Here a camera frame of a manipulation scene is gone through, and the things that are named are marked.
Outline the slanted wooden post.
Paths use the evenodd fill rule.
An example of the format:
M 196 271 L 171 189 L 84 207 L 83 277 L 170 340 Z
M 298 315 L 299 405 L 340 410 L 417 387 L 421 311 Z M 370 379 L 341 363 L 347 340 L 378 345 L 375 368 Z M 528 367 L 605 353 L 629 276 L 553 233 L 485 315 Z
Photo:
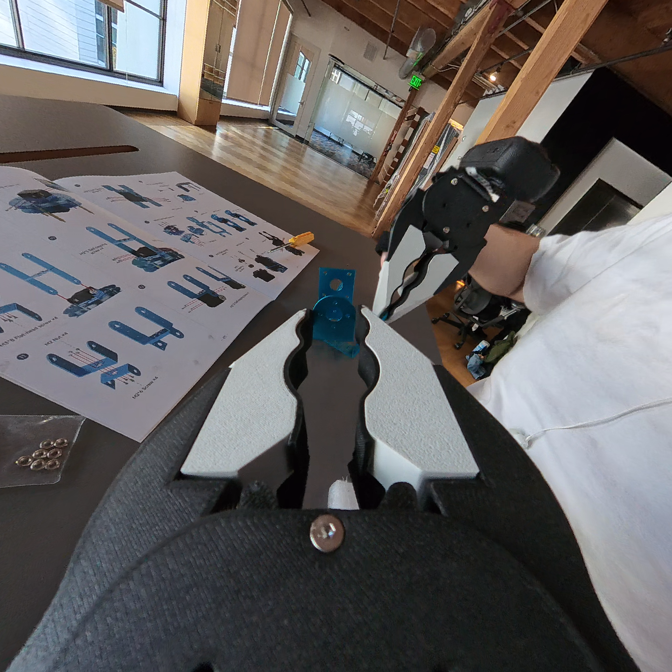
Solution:
M 473 21 L 451 40 L 433 61 L 432 66 L 439 69 L 453 57 L 467 50 L 467 54 L 432 120 L 419 137 L 416 145 L 408 152 L 406 163 L 399 173 L 399 179 L 394 188 L 391 189 L 388 202 L 372 231 L 373 237 L 390 227 L 396 213 L 419 176 L 427 157 L 440 138 L 442 131 L 449 124 L 452 113 L 460 103 L 484 55 L 490 49 L 503 24 L 513 11 L 514 7 L 506 1 L 491 1 Z
M 481 135 L 480 145 L 517 135 L 607 1 L 564 1 Z

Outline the person's right forearm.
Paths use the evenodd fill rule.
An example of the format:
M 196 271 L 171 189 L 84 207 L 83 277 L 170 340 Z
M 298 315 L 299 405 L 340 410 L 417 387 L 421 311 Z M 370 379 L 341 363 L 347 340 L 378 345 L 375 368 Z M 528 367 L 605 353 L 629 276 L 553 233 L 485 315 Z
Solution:
M 468 275 L 484 290 L 525 305 L 524 283 L 540 238 L 493 224 Z

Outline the blue cloth bundle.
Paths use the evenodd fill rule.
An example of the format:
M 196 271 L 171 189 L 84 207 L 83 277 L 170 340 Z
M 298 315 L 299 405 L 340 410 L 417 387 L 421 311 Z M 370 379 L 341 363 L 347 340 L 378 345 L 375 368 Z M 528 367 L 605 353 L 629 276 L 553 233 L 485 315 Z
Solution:
M 485 362 L 490 348 L 490 343 L 482 340 L 467 356 L 466 367 L 471 376 L 477 381 L 487 377 L 491 366 Z

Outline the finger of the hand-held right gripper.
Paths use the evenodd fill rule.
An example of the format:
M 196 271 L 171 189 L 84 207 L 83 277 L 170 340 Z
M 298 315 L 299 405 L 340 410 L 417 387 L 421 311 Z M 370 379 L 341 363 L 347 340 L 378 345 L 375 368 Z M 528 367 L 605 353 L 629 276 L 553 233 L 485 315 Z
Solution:
M 454 252 L 430 255 L 427 261 L 416 263 L 414 272 L 404 279 L 399 287 L 399 297 L 391 303 L 388 311 L 388 322 L 393 322 L 407 315 L 416 307 L 423 305 L 432 298 L 450 273 L 458 265 Z
M 374 295 L 374 315 L 406 315 L 439 288 L 439 255 L 426 251 L 422 231 L 408 227 L 390 236 Z

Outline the pale wooden column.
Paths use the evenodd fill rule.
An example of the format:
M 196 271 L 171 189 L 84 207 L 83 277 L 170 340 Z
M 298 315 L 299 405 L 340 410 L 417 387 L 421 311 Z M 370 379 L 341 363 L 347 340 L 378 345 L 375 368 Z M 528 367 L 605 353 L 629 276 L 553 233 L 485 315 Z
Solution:
M 196 126 L 215 127 L 238 1 L 187 1 L 177 115 Z

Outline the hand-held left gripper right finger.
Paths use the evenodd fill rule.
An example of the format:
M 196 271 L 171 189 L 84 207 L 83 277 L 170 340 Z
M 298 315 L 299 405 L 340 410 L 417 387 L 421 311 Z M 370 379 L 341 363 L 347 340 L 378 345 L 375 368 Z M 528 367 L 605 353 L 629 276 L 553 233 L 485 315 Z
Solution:
M 479 467 L 438 376 L 443 372 L 367 307 L 357 317 L 357 477 L 420 497 L 432 481 L 472 480 Z

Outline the green jacket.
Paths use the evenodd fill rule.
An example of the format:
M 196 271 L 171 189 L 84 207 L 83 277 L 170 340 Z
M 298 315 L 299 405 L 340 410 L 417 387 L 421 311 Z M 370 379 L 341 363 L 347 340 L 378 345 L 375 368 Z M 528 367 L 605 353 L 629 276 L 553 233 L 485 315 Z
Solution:
M 505 338 L 494 341 L 484 356 L 483 363 L 495 365 L 512 349 L 516 342 L 517 333 L 514 331 L 510 331 Z

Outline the printed assembly manual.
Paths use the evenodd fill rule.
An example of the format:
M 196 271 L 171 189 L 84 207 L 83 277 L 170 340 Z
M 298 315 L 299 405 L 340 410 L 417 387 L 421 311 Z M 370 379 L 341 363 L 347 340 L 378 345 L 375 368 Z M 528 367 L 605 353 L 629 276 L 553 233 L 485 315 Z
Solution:
M 178 173 L 1 168 L 1 377 L 141 441 L 318 251 Z

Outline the window with beige blind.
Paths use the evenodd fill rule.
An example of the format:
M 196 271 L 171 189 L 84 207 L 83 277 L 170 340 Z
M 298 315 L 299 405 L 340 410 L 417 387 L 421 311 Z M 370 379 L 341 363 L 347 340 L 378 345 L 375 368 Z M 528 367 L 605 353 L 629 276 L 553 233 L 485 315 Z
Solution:
M 291 17 L 284 1 L 240 1 L 227 100 L 270 104 Z

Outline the black framed window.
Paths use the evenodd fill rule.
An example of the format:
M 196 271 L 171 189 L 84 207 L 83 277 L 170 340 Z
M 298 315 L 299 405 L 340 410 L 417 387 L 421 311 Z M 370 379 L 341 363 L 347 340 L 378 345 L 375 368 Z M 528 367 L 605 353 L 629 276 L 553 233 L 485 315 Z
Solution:
M 2 1 L 1 55 L 163 83 L 166 1 Z

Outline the yellow handled screwdriver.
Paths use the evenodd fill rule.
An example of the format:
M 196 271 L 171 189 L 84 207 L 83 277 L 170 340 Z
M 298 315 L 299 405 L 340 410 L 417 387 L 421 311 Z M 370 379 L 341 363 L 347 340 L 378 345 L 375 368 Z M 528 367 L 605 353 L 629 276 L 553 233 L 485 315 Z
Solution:
M 293 255 L 301 256 L 304 252 L 300 251 L 300 248 L 312 243 L 315 238 L 312 232 L 298 234 L 297 236 L 290 237 L 288 240 L 279 239 L 266 231 L 262 231 L 261 233 L 274 244 L 273 248 L 264 253 L 265 255 L 277 251 L 287 251 Z

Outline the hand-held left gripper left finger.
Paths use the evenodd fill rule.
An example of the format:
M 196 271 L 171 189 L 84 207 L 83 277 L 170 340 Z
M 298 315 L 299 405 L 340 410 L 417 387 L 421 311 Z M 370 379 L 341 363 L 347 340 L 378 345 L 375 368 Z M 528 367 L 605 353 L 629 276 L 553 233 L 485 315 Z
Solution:
M 298 387 L 308 374 L 310 345 L 310 311 L 302 309 L 231 364 L 182 475 L 287 479 L 298 470 Z

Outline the clear bag of metal nuts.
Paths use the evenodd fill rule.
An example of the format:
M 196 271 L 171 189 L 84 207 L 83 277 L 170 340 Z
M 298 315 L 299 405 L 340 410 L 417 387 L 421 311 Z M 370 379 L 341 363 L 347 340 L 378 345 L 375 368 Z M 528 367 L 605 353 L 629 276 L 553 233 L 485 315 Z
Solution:
M 2 415 L 1 488 L 59 482 L 84 421 L 78 415 Z

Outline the black office chair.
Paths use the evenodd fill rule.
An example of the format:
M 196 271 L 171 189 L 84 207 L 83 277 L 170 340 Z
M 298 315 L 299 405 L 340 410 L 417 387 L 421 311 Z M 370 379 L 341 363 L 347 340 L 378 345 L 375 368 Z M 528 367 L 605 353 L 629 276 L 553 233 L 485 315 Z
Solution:
M 529 315 L 530 311 L 523 303 L 494 295 L 470 279 L 458 289 L 451 310 L 432 318 L 432 324 L 443 322 L 456 327 L 460 340 L 454 348 L 460 349 L 468 337 L 481 342 L 487 336 L 487 329 L 499 329 L 504 333 L 518 330 Z

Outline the blue bracket with round plate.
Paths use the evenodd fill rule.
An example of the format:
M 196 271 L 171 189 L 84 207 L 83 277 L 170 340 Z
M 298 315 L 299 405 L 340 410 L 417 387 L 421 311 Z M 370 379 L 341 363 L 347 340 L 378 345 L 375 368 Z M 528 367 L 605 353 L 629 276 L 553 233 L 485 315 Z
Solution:
M 323 341 L 348 357 L 356 357 L 356 308 L 354 296 L 356 271 L 320 267 L 318 301 L 313 308 L 313 338 Z

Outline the leaning framed panels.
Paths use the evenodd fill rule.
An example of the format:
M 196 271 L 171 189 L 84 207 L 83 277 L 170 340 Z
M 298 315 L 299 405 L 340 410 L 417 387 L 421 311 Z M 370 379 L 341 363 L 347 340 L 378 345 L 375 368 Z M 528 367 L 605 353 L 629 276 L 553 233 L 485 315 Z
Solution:
M 381 191 L 375 201 L 375 219 L 378 221 L 386 207 L 391 190 L 396 186 L 400 173 L 407 163 L 408 154 L 418 144 L 425 129 L 432 121 L 434 113 L 428 113 L 424 108 L 417 107 L 412 109 L 405 117 L 400 130 L 391 147 L 392 160 L 385 164 L 381 176 Z M 464 125 L 451 119 L 449 125 L 442 131 L 440 139 L 433 147 L 428 158 L 425 160 L 418 178 L 414 182 L 417 185 L 424 186 L 430 176 L 436 172 L 440 163 L 447 157 L 449 150 L 459 139 Z

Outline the frosted glass partition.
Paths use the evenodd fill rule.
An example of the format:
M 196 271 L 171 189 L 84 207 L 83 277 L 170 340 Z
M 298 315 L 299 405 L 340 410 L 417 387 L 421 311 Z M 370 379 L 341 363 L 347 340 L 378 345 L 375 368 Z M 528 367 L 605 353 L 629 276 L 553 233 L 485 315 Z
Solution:
M 377 161 L 405 100 L 330 60 L 311 120 L 322 135 Z

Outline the white framed glass door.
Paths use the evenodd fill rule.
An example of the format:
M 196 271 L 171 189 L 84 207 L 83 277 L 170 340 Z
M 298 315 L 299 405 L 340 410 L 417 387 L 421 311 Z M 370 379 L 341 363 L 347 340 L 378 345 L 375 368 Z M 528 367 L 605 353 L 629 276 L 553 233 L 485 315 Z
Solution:
M 298 132 L 320 54 L 316 46 L 290 34 L 270 116 L 273 124 L 290 137 Z

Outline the round grey wall fan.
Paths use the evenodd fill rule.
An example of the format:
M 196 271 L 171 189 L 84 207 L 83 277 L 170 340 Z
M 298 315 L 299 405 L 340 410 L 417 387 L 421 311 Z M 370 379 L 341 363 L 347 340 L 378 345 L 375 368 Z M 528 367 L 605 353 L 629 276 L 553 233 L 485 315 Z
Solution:
M 399 78 L 401 80 L 407 80 L 411 76 L 424 55 L 431 50 L 435 41 L 436 34 L 434 29 L 424 27 L 417 29 L 408 47 L 406 60 L 399 68 Z

